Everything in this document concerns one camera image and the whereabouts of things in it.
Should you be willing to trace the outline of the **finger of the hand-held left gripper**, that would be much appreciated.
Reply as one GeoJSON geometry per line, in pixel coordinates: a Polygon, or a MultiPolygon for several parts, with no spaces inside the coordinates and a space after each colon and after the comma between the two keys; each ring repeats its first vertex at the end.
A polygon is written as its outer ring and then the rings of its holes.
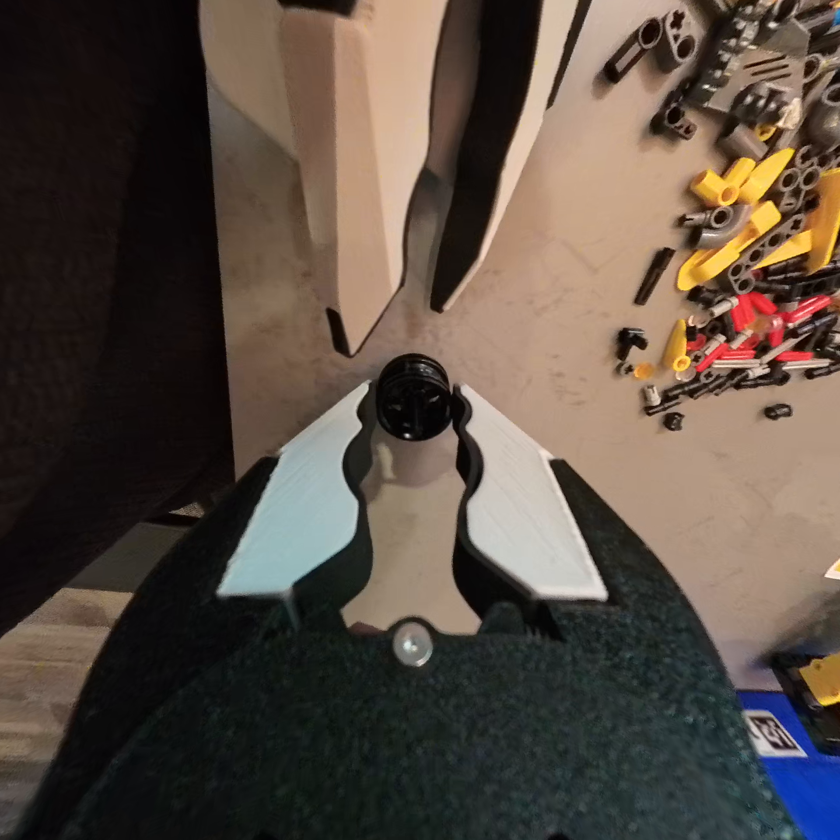
{"type": "Polygon", "coordinates": [[[434,312],[455,303],[487,257],[591,5],[482,2],[476,85],[430,290],[434,312]]]}
{"type": "Polygon", "coordinates": [[[283,9],[280,53],[318,295],[354,357],[401,289],[414,195],[459,146],[459,2],[283,9]]]}

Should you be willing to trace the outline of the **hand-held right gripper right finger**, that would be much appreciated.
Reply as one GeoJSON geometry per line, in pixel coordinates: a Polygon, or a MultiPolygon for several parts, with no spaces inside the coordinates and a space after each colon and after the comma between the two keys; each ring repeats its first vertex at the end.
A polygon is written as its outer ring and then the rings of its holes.
{"type": "Polygon", "coordinates": [[[455,386],[452,413],[464,484],[452,568],[472,612],[510,603],[533,618],[554,603],[607,603],[556,459],[471,386],[455,386]]]}

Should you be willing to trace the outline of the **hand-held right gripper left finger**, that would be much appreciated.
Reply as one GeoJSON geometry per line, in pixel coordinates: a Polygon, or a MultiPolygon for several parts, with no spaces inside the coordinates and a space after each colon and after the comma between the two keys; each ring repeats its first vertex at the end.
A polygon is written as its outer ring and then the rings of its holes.
{"type": "Polygon", "coordinates": [[[281,448],[218,583],[219,599],[279,601],[299,627],[362,593],[373,568],[362,485],[376,425],[375,384],[363,381],[281,448]]]}

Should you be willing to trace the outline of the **black toy wheel rim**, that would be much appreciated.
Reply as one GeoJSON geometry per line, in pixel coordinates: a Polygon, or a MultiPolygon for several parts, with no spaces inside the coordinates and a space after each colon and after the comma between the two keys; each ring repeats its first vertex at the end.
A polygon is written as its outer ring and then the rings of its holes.
{"type": "Polygon", "coordinates": [[[451,422],[452,388],[446,369],[423,353],[405,353],[382,368],[375,387],[379,425],[392,437],[422,443],[451,422]]]}

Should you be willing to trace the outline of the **pile of toy building parts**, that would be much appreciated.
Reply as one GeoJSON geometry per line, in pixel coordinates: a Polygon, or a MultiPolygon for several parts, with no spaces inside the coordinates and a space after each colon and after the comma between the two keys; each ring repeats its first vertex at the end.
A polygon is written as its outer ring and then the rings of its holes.
{"type": "Polygon", "coordinates": [[[638,21],[598,80],[615,87],[645,60],[675,85],[647,132],[678,146],[698,118],[721,160],[693,175],[696,207],[675,220],[633,306],[675,270],[685,312],[657,359],[645,329],[622,326],[612,376],[640,411],[680,431],[688,401],[838,375],[838,2],[687,2],[638,21]]]}

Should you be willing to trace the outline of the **person's black sweater torso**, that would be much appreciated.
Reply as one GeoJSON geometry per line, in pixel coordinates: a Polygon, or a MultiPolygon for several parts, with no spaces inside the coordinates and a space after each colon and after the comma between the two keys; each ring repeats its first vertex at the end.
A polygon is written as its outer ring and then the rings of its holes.
{"type": "Polygon", "coordinates": [[[2,2],[2,634],[233,479],[198,2],[2,2]]]}

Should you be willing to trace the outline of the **yellow toy vehicle assembly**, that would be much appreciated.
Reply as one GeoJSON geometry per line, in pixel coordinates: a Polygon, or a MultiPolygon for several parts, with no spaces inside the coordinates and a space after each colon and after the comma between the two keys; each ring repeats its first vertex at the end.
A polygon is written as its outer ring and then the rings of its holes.
{"type": "Polygon", "coordinates": [[[839,653],[776,653],[770,666],[815,747],[839,756],[839,653]]]}

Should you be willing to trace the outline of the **blue plastic bin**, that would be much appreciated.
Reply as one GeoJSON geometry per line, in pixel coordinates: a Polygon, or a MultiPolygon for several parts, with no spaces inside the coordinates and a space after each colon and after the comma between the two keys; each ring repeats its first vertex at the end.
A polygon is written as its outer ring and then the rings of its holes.
{"type": "Polygon", "coordinates": [[[738,691],[752,745],[801,833],[839,838],[839,758],[822,752],[787,697],[738,691]]]}

